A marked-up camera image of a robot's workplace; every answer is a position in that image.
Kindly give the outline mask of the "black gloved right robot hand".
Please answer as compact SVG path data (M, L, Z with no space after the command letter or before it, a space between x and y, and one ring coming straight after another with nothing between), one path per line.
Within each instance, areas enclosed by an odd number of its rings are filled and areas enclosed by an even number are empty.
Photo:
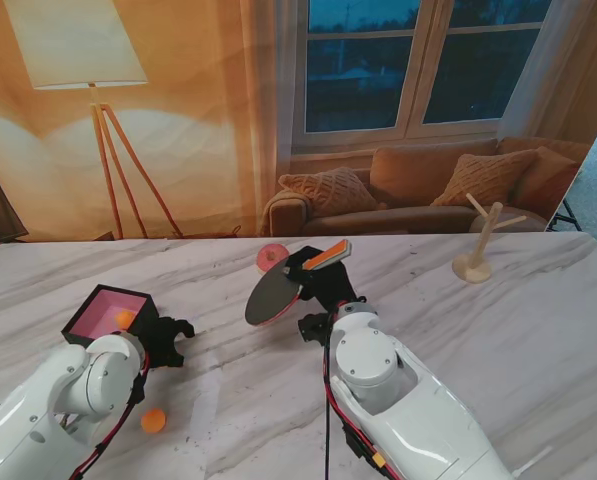
M353 289L342 261L317 270L304 268L306 261L321 253L323 250L305 246L287 257L282 272L289 281L298 285L297 298L302 301L315 298L327 312L337 311L346 303L366 303L366 297L357 295Z

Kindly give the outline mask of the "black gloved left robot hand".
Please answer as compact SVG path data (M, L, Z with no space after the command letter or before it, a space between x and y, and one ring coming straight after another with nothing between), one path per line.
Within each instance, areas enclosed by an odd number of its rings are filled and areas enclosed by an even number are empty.
M172 317L159 317L150 319L141 333L141 342L146 350L168 351L174 348L174 342L178 335L190 339L195 336L195 329L191 323L184 319Z

